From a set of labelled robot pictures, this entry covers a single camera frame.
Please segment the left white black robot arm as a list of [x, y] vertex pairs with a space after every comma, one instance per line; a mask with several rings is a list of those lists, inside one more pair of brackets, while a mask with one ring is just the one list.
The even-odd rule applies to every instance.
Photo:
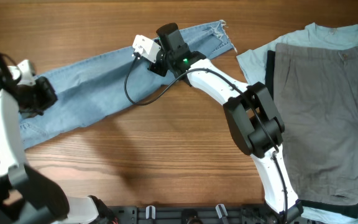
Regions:
[[118, 223], [95, 196], [68, 197], [26, 158], [19, 116], [43, 115], [57, 96], [27, 60], [8, 66], [0, 53], [0, 223]]

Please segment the light blue denim jeans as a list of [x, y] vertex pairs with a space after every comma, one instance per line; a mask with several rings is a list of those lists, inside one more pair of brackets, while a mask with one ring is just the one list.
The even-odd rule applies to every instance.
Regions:
[[45, 72], [58, 100], [42, 116], [20, 120], [24, 147], [96, 123], [174, 80], [172, 72], [149, 71], [146, 60], [131, 67], [133, 51], [126, 47]]

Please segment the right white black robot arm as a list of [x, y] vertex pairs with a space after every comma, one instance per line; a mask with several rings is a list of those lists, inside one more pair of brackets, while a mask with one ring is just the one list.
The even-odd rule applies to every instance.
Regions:
[[150, 71], [164, 76], [172, 72], [222, 105], [231, 137], [236, 146], [252, 158], [261, 178], [267, 223], [291, 223], [303, 207], [291, 186], [283, 160], [285, 126], [267, 87], [237, 81], [216, 68], [205, 55], [190, 50], [176, 23], [156, 31], [146, 51]]

